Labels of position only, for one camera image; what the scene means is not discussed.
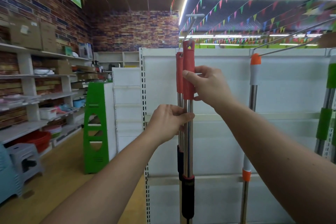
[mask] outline person's right hand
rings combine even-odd
[[[226,105],[235,101],[220,69],[198,66],[195,67],[195,72],[200,74],[183,71],[183,77],[196,88],[198,96],[194,98],[195,101],[202,100],[215,110],[222,104]]]

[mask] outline person's left hand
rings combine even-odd
[[[163,144],[172,139],[181,126],[194,117],[193,113],[183,113],[182,107],[159,105],[153,112],[145,131],[151,133],[159,144]]]

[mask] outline hand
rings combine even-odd
[[[215,110],[220,108],[221,104],[236,101],[220,69],[198,66],[195,67],[195,72],[201,74],[183,71],[183,77],[196,88],[198,96],[194,98],[195,101],[202,100]]]
[[[172,139],[183,124],[191,121],[193,113],[183,113],[183,108],[176,105],[159,105],[146,127],[146,132],[158,140],[159,145]]]

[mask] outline dark ceiling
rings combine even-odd
[[[220,0],[202,0],[201,6],[200,0],[188,0],[184,14],[191,14],[198,5],[198,12],[195,12],[207,15],[204,24],[202,21],[203,18],[195,23],[194,34],[201,34],[207,31],[213,33],[213,31],[225,32],[231,30],[232,32],[233,29],[235,32],[249,30],[278,32],[281,27],[284,27],[284,30],[286,31],[294,31],[297,29],[304,29],[308,25],[314,25],[317,22],[328,19],[331,12],[325,11],[322,14],[320,12],[319,15],[315,16],[303,15],[308,9],[318,8],[319,6],[325,7],[328,5],[316,1],[308,3],[307,7],[307,1],[279,1],[274,4],[275,1],[253,0],[251,6],[249,6],[248,0],[227,0],[227,2],[226,0],[222,0],[221,8],[219,7],[219,1]],[[257,17],[254,21],[253,16],[255,14],[257,14]],[[187,18],[184,17],[180,25],[180,30],[182,30],[184,26],[187,28],[186,21]],[[320,29],[330,29],[330,25],[324,25]]]

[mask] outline forearm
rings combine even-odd
[[[271,193],[298,223],[336,223],[336,167],[247,107],[220,105],[221,115]]]
[[[117,223],[157,147],[144,131],[42,223]]]

